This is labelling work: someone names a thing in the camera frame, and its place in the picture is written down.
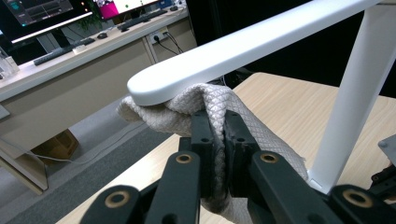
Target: cloth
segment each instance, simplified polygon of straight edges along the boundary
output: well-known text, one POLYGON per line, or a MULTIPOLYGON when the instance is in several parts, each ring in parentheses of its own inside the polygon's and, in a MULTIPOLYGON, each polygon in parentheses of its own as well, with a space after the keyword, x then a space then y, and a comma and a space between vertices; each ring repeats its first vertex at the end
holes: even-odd
MULTIPOLYGON (((226 110, 239 113, 261 150, 279 153, 303 179, 308 178, 304 159, 254 116, 228 87, 195 84, 170 101, 151 106, 136 105, 132 97, 128 96, 121 101, 118 112, 121 117, 131 122, 142 119, 151 129, 158 132, 191 136, 191 115, 202 109, 206 110, 219 140, 224 139, 223 123, 226 110)), ((224 159, 224 151, 219 151, 215 158, 215 176, 219 178, 215 188, 218 189, 224 189, 224 159)), ((234 223, 252 223, 247 199, 234 199, 226 190, 218 190, 216 193, 214 198, 202 200, 204 208, 234 223)))

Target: monitor screen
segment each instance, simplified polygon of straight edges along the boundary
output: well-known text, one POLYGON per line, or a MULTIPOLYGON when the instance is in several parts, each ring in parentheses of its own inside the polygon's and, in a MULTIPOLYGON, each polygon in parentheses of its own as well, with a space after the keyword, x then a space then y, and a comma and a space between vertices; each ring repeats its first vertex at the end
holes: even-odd
POLYGON ((86 0, 0 0, 0 30, 17 43, 92 14, 86 0))
POLYGON ((121 14, 160 2, 159 0, 93 0, 102 20, 107 21, 121 14))

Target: electrical socket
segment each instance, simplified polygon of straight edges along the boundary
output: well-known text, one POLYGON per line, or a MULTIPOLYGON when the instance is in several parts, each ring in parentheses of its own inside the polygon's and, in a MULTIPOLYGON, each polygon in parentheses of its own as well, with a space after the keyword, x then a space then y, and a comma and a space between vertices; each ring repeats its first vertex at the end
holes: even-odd
POLYGON ((151 41, 151 44, 155 44, 157 43, 157 41, 155 41, 154 36, 158 36, 158 38, 160 38, 160 41, 165 39, 166 37, 168 37, 167 35, 165 35, 165 33, 168 32, 168 28, 166 26, 164 26, 163 28, 159 29, 158 31, 155 31, 151 34, 149 34, 149 39, 151 41))

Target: wooden table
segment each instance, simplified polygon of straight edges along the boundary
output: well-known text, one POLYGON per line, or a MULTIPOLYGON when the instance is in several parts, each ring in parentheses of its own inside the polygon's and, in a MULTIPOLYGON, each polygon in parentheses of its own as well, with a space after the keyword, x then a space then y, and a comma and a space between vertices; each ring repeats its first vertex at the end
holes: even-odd
MULTIPOLYGON (((337 90, 335 87, 259 73, 244 81, 234 91, 263 123, 306 159, 306 167, 309 169, 315 159, 337 90)), ((367 189, 371 184, 371 175, 389 165, 389 160, 377 143, 395 134, 395 118, 396 99, 379 96, 339 184, 348 183, 367 189)), ((167 158, 177 151, 177 146, 178 136, 173 135, 59 223, 79 223, 96 196, 105 189, 116 185, 143 189, 154 182, 161 177, 167 158)), ((201 223, 229 222, 202 208, 201 223)))

